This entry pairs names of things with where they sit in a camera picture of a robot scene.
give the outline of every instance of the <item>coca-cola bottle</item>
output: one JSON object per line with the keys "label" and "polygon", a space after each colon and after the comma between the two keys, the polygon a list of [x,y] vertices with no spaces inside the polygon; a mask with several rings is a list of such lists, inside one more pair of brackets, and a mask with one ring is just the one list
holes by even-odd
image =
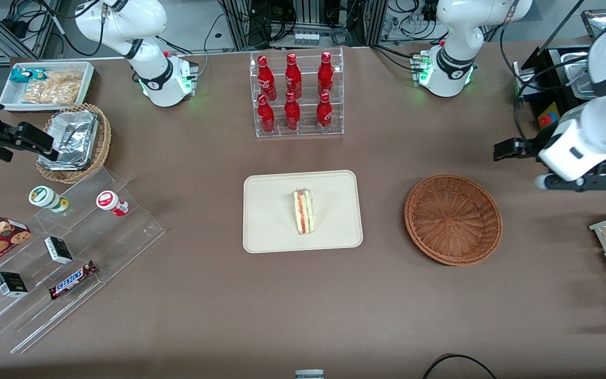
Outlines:
{"label": "coca-cola bottle", "polygon": [[325,51],[322,53],[322,64],[319,65],[319,71],[317,72],[317,93],[330,93],[334,87],[334,68],[331,67],[331,53]]}
{"label": "coca-cola bottle", "polygon": [[326,133],[331,129],[331,113],[334,109],[329,104],[329,93],[319,95],[319,104],[317,105],[317,130],[320,133]]}
{"label": "coca-cola bottle", "polygon": [[284,105],[284,114],[287,117],[287,128],[295,132],[300,127],[301,108],[296,102],[296,96],[292,91],[287,93],[287,103]]}
{"label": "coca-cola bottle", "polygon": [[272,107],[268,104],[268,98],[264,94],[257,96],[259,107],[257,113],[259,113],[259,122],[263,133],[273,134],[275,132],[275,114],[272,112]]}
{"label": "coca-cola bottle", "polygon": [[268,101],[275,101],[277,99],[275,76],[268,67],[268,58],[262,55],[257,58],[257,62],[259,62],[259,87],[261,92],[267,96]]}
{"label": "coca-cola bottle", "polygon": [[303,96],[303,83],[301,81],[301,69],[296,64],[296,54],[287,54],[287,71],[284,72],[287,80],[287,91],[294,93],[296,98]]}

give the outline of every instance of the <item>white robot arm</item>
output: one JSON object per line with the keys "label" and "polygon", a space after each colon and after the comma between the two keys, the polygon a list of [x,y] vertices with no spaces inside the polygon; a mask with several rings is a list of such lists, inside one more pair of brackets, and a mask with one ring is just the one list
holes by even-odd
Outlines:
{"label": "white robot arm", "polygon": [[448,38],[442,46],[421,51],[419,85],[437,96],[459,94],[483,46],[479,26],[522,19],[531,5],[532,0],[440,0],[436,17],[448,27]]}
{"label": "white robot arm", "polygon": [[157,0],[101,0],[76,7],[76,25],[92,41],[102,41],[132,65],[144,94],[158,106],[173,106],[195,93],[197,67],[167,57],[152,37],[167,28],[168,17]]}
{"label": "white robot arm", "polygon": [[588,67],[598,97],[565,113],[539,152],[565,182],[585,181],[584,175],[606,160],[606,29],[589,50]]}

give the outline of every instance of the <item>acrylic bottle rack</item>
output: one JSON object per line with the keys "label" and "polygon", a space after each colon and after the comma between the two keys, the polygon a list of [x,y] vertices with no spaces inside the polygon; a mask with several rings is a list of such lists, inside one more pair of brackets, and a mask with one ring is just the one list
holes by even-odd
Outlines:
{"label": "acrylic bottle rack", "polygon": [[[334,111],[331,116],[331,127],[326,133],[320,133],[317,130],[317,105],[319,103],[319,94],[317,93],[317,71],[321,63],[323,51],[331,53],[331,65],[334,67],[334,87],[330,92],[329,103]],[[254,108],[254,125],[257,137],[296,137],[296,136],[329,136],[343,134],[344,125],[344,82],[343,82],[343,50],[341,48],[327,49],[306,49],[291,51],[296,54],[298,67],[301,69],[301,78],[303,84],[303,96],[298,99],[298,105],[301,109],[301,125],[298,131],[293,132],[286,126],[284,115],[284,104],[286,104],[285,94],[287,85],[284,79],[284,72],[287,69],[286,52],[284,51],[259,51],[250,56],[249,72],[252,91],[252,108]],[[268,58],[268,65],[275,75],[275,87],[277,98],[270,105],[275,112],[275,132],[274,134],[265,134],[260,127],[259,114],[257,113],[257,96],[260,94],[259,88],[259,65],[257,58],[265,55]]]}
{"label": "acrylic bottle rack", "polygon": [[[165,233],[125,185],[106,168],[98,168],[63,194],[69,200],[64,213],[47,209],[36,213],[26,221],[31,238],[0,258],[0,271],[20,274],[29,291],[19,299],[0,293],[0,334],[11,353],[32,347]],[[112,190],[128,202],[125,216],[97,208],[95,199],[104,190]],[[51,261],[44,245],[50,235],[65,240],[74,257],[71,263]],[[89,261],[98,271],[51,300],[48,289]]]}

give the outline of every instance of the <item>wicker basket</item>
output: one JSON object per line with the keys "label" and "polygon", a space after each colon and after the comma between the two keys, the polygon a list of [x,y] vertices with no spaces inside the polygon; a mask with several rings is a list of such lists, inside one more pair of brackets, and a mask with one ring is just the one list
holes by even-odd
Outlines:
{"label": "wicker basket", "polygon": [[406,228],[428,256],[451,266],[477,264],[502,238],[502,216],[483,187],[457,175],[419,182],[404,207]]}
{"label": "wicker basket", "polygon": [[[71,108],[63,109],[60,112],[79,111],[91,111],[99,117],[97,136],[95,137],[95,147],[93,149],[92,154],[93,161],[89,168],[83,171],[50,171],[41,167],[37,163],[37,170],[39,170],[41,175],[43,175],[46,179],[53,180],[54,182],[62,182],[65,184],[74,184],[86,175],[88,175],[88,173],[93,171],[95,168],[103,166],[104,161],[106,161],[106,156],[109,154],[109,144],[111,143],[111,126],[109,125],[109,120],[104,117],[104,113],[99,110],[97,106],[91,104],[81,104],[78,106],[72,106]],[[46,127],[44,127],[44,132],[48,132],[48,128],[50,126],[51,121],[48,120],[48,122],[46,123]]]}

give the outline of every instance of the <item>table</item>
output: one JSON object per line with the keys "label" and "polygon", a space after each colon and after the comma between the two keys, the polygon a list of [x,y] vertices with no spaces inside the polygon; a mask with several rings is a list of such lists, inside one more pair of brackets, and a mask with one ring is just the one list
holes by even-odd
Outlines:
{"label": "table", "polygon": [[[512,60],[533,48],[507,43]],[[450,352],[498,377],[606,375],[606,261],[587,228],[606,219],[606,192],[541,192],[542,165],[493,163],[493,144],[517,135],[498,46],[483,47],[454,98],[414,88],[368,48],[345,54],[346,134],[289,141],[254,136],[246,53],[211,56],[197,96],[173,108],[142,96],[125,60],[92,61],[89,101],[113,128],[106,165],[169,231],[27,353],[0,342],[0,377],[421,377]],[[66,188],[34,159],[0,162],[1,216],[32,216],[34,185]],[[360,247],[243,250],[246,177],[335,169],[358,178]],[[407,235],[403,202],[438,173],[469,177],[498,203],[502,242],[478,266],[438,264]],[[450,361],[432,377],[452,375],[485,377]]]}

